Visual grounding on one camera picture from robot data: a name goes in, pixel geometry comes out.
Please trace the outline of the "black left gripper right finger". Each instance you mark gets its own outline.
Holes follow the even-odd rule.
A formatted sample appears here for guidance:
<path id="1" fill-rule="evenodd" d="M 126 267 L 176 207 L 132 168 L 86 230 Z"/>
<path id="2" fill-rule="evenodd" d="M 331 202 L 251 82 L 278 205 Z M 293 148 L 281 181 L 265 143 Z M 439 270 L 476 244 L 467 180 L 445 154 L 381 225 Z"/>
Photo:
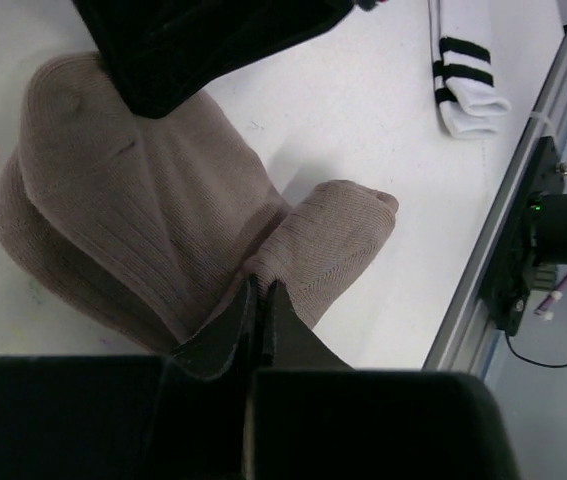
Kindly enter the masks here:
<path id="1" fill-rule="evenodd" d="M 516 479 L 493 395 L 459 372 L 355 370 L 269 288 L 251 393 L 254 479 Z"/>

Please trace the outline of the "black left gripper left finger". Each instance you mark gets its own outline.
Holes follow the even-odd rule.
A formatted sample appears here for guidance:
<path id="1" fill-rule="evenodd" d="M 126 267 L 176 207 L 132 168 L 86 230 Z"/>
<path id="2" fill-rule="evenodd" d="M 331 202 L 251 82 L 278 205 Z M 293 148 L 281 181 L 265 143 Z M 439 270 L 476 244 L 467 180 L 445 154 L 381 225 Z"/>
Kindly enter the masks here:
<path id="1" fill-rule="evenodd" d="M 238 479 L 256 286 L 165 356 L 0 357 L 0 479 Z"/>

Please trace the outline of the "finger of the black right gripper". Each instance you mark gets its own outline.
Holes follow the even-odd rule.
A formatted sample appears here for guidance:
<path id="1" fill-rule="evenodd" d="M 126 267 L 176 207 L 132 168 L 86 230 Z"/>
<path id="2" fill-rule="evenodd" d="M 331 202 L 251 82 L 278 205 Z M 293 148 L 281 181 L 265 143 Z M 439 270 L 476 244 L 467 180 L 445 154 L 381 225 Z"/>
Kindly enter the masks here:
<path id="1" fill-rule="evenodd" d="M 79 0 L 74 6 L 128 108 L 159 119 L 214 79 L 331 30 L 354 4 Z"/>

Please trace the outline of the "beige sock with rust stripes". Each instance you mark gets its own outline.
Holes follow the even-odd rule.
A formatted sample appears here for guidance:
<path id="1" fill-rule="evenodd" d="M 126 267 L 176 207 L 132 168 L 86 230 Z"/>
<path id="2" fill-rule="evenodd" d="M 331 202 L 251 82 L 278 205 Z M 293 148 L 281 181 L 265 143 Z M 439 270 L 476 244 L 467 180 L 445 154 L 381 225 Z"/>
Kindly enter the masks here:
<path id="1" fill-rule="evenodd" d="M 308 326 L 366 270 L 399 204 L 347 180 L 296 205 L 218 104 L 133 114 L 93 53 L 43 64 L 0 178 L 0 244 L 40 284 L 145 349 L 173 352 L 254 277 Z"/>

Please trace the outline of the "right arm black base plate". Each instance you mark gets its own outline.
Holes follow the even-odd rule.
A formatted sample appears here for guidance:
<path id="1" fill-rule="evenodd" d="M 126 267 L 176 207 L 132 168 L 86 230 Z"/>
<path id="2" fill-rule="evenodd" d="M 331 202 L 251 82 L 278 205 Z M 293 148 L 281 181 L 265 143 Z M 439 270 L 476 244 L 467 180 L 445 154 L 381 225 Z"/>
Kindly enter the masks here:
<path id="1" fill-rule="evenodd" d="M 544 197 L 560 195 L 565 190 L 560 163 L 560 152 L 553 138 L 540 138 L 514 195 L 479 289 L 489 318 L 497 329 L 510 336 L 518 333 L 539 270 L 535 259 L 533 221 L 541 210 Z"/>

